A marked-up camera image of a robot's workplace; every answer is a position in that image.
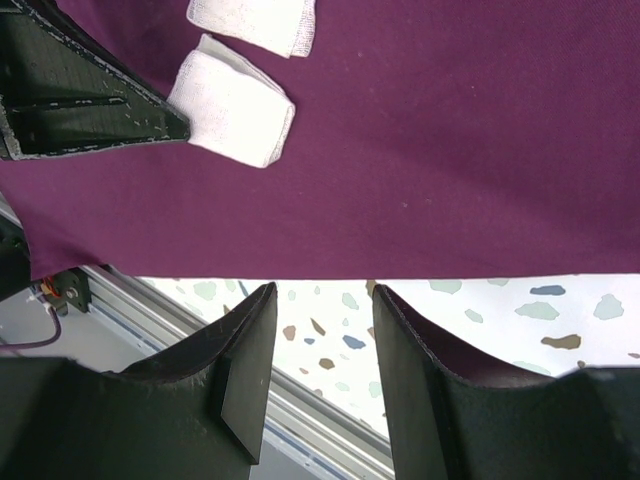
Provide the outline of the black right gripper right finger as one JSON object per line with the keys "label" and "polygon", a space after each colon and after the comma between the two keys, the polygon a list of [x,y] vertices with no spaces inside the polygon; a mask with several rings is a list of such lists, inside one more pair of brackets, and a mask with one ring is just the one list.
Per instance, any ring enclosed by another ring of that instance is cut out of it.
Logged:
{"label": "black right gripper right finger", "polygon": [[389,287],[373,319],[399,479],[635,479],[639,372],[554,378],[493,357]]}

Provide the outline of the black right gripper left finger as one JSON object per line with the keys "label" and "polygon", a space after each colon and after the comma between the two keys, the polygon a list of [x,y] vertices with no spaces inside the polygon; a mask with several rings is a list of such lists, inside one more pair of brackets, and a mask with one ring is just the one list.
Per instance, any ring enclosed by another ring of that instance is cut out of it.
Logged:
{"label": "black right gripper left finger", "polygon": [[259,462],[277,289],[125,370],[1,362],[5,479],[246,479]]}

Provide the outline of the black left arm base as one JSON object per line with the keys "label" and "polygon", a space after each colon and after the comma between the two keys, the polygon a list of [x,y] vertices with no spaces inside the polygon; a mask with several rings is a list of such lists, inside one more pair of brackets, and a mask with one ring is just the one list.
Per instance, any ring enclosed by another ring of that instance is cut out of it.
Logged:
{"label": "black left arm base", "polygon": [[36,281],[35,288],[55,309],[58,316],[66,316],[71,308],[86,314],[91,303],[87,274],[79,268],[63,271]]}

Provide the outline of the white gauze pad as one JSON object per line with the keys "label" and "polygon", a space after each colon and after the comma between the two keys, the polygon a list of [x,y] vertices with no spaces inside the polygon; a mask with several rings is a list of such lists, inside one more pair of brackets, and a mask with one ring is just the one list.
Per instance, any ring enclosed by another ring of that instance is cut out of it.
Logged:
{"label": "white gauze pad", "polygon": [[308,57],[316,29],[313,0],[193,0],[186,17],[206,31],[283,58]]}
{"label": "white gauze pad", "polygon": [[209,34],[180,66],[168,103],[188,118],[190,144],[254,168],[280,159],[296,113],[277,83]]}

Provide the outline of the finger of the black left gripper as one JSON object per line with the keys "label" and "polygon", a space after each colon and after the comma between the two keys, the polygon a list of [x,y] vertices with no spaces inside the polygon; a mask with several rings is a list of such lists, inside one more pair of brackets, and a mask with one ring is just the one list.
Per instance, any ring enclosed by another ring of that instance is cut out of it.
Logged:
{"label": "finger of the black left gripper", "polygon": [[1,157],[182,142],[188,120],[54,1],[1,4]]}

